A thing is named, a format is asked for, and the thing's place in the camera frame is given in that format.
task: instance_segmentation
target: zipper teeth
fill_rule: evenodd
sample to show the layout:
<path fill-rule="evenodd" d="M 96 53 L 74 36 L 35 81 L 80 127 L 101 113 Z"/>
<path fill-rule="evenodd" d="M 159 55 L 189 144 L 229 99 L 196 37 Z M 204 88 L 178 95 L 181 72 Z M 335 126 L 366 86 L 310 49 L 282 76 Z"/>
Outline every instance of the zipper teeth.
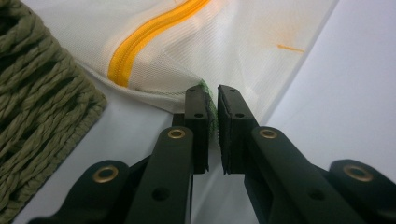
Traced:
<path fill-rule="evenodd" d="M 108 68 L 108 78 L 118 85 L 127 87 L 138 52 L 156 35 L 188 19 L 208 2 L 209 0 L 189 0 L 140 26 L 115 51 Z"/>

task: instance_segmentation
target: yellow zipper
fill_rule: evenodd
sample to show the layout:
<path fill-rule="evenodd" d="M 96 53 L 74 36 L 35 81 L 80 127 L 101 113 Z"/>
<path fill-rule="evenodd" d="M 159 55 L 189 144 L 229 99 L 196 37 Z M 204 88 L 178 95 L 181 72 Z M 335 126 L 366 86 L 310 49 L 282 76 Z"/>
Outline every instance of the yellow zipper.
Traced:
<path fill-rule="evenodd" d="M 114 52 L 108 67 L 108 78 L 120 86 L 128 87 L 134 59 L 139 51 L 155 36 L 185 21 L 208 2 L 209 0 L 188 0 L 186 3 L 140 26 Z"/>

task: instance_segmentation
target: white surface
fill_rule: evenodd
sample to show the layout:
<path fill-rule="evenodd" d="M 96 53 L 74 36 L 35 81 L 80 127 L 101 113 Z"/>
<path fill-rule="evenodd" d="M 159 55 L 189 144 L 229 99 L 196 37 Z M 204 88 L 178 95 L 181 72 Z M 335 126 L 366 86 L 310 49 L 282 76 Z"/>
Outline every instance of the white surface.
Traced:
<path fill-rule="evenodd" d="M 349 158 L 396 181 L 394 22 L 396 1 L 339 2 L 273 116 L 262 124 L 282 130 L 325 169 Z M 14 223 L 53 214 L 97 161 L 143 159 L 170 125 L 169 114 L 100 88 L 109 100 L 105 114 Z M 210 165 L 209 174 L 194 179 L 192 223 L 257 223 L 242 176 L 222 176 L 217 152 L 211 153 Z"/>

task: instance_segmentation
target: braided rope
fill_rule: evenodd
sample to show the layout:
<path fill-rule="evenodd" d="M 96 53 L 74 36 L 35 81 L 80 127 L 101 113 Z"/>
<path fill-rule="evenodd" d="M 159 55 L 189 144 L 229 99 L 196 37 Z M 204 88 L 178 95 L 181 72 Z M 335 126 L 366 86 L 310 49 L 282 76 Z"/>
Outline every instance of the braided rope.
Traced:
<path fill-rule="evenodd" d="M 19 213 L 105 104 L 35 13 L 0 0 L 0 223 Z"/>

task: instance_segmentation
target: orange mark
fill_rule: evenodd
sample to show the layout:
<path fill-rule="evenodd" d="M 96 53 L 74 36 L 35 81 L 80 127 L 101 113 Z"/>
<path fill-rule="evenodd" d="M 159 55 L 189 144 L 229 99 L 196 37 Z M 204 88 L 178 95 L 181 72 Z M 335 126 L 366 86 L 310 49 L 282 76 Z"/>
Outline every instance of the orange mark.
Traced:
<path fill-rule="evenodd" d="M 280 49 L 288 49 L 288 50 L 298 51 L 298 52 L 301 52 L 301 53 L 305 52 L 305 50 L 303 50 L 303 49 L 296 49 L 296 48 L 285 46 L 285 45 L 277 45 L 277 47 L 280 48 Z"/>

